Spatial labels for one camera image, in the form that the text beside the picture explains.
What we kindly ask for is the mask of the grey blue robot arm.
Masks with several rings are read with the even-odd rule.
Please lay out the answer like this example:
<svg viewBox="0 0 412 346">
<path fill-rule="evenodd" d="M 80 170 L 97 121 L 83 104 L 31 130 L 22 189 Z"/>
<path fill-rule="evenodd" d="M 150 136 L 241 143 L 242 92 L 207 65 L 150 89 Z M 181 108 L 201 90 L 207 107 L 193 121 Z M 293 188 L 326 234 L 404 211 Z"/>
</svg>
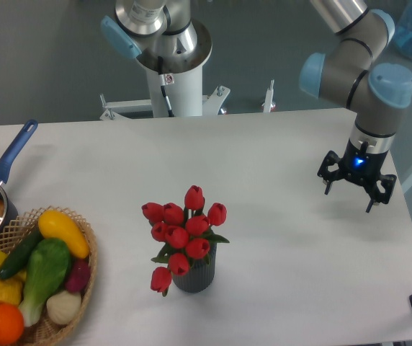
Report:
<svg viewBox="0 0 412 346">
<path fill-rule="evenodd" d="M 314 53 L 304 63 L 299 86 L 356 114 L 343 156 L 329 152 L 318 176 L 327 187 L 346 180 L 363 187 L 370 204 L 389 202 L 396 176 L 381 168 L 403 111 L 412 99 L 412 72 L 377 63 L 395 25 L 363 1 L 314 1 L 339 44 L 329 55 Z M 191 16 L 188 1 L 118 1 L 113 17 L 100 24 L 107 42 L 146 72 L 155 117 L 218 115 L 229 90 L 202 93 L 202 67 L 212 52 L 205 26 Z"/>
</svg>

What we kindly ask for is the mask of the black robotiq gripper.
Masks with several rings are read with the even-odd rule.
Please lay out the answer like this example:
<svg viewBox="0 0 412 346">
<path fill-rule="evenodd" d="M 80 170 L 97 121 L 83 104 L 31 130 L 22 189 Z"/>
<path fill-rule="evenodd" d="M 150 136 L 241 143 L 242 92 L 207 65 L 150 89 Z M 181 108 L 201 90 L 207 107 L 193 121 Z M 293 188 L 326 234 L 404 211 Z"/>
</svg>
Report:
<svg viewBox="0 0 412 346">
<path fill-rule="evenodd" d="M 369 213 L 374 205 L 387 205 L 392 196 L 397 182 L 394 174 L 381 174 L 387 152 L 373 154 L 362 151 L 347 142 L 342 159 L 334 152 L 329 151 L 321 162 L 317 176 L 325 184 L 324 194 L 328 195 L 332 184 L 341 179 L 365 186 L 365 191 L 370 197 L 366 212 Z"/>
</svg>

